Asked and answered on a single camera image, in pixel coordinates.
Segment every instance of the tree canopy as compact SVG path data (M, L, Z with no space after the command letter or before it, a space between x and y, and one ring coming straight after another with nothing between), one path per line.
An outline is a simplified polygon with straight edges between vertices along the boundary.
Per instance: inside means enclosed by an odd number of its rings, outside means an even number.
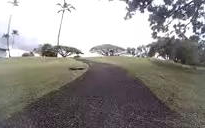
M198 44L192 40L160 38L148 45L150 57L161 56L182 64L205 65L205 43Z
M68 57L68 56L71 56L73 54L83 54L82 51L80 51L79 49L77 48L74 48L74 47L69 47L69 46L55 46L54 47L58 53L62 56L62 57Z
M205 0L125 0L126 19L137 10L148 11L152 37L172 37L205 42Z
M39 45L38 48L33 50L35 53L40 54L41 56L46 57L57 57L57 53L59 53L62 57L68 57L73 54L83 54L79 49L69 46L52 46L51 44Z
M103 56L118 56L124 51L124 48L111 44L98 45L90 49L90 52L98 53Z

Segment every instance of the palm tree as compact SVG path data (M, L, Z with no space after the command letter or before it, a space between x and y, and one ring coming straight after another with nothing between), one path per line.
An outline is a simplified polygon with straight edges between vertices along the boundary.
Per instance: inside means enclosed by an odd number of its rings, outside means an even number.
M65 13L65 11L69 11L71 13L71 9L73 9L73 10L76 10L76 9L71 4L66 3L65 0L64 0L63 4L58 3L57 5L61 7L60 10L58 11L58 13L62 12L62 18L61 18L61 23L60 23L59 31L58 31L58 42L57 42L57 46L59 46L59 39L60 39L60 33L61 33L62 21L63 21L64 13Z
M13 42L12 42L12 48L13 48L15 43L15 37L19 35L18 30L12 30L12 35L13 35Z
M18 6L19 1L18 0L13 0L13 1L9 1L9 3L12 4L12 6L14 8L14 7ZM9 33L10 33L10 26L11 26L12 16L13 16L13 14L11 13L10 17L9 17L9 23L8 23L8 29L7 29L8 37L6 38L6 42L7 42L8 51L9 51L9 37L10 37Z
M6 40L8 41L8 39L9 39L9 34L5 34L5 33L4 33L4 34L2 35L2 38L3 38L3 39L6 39ZM7 43L7 50L8 50L8 53L9 53L9 57L11 57L11 56L10 56L9 43Z

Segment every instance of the sky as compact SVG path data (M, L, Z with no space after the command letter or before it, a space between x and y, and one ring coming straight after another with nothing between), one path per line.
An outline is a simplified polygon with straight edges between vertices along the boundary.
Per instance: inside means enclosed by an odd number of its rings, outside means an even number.
M11 30L18 30L15 47L33 50L38 44L56 45L63 0L19 0L12 9L8 0L0 0L0 42L7 31L9 15L13 13ZM89 49L100 44L113 44L123 48L137 47L152 42L148 14L137 13L124 20L126 4L109 0L67 0L76 10L66 12L60 44L73 46L90 56Z

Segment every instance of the distant tree line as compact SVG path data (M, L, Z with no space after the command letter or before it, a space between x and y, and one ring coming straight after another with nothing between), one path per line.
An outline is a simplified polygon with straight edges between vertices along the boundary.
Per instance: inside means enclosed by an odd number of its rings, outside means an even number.
M90 49L92 53L103 56L132 55L133 57L161 57L176 63L205 66L205 43L198 43L190 39L159 38L148 45L127 49L119 46L104 44Z

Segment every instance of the tree trunk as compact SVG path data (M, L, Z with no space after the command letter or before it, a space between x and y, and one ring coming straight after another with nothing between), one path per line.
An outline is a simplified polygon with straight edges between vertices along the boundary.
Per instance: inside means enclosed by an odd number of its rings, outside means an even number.
M14 46L14 40L15 40L15 35L13 35L13 42L12 42L12 48L13 48L13 46Z
M10 35L9 32L10 32L10 25L11 25L11 21L12 21L12 16L13 16L13 15L10 14L9 23L8 23L8 29L7 29L7 34L8 34L8 35ZM8 36L8 38L7 38L7 40L6 40L6 43L7 43L7 50L8 50L8 53L9 53L9 57L11 57L11 56L10 56L10 49L9 49L9 37L10 37L10 36Z
M60 27L59 27L59 31L58 31L58 42L57 42L57 46L59 46L59 40L60 40L60 34L61 34L61 29L62 29L63 17L64 17L64 11L62 12L61 23L60 23Z

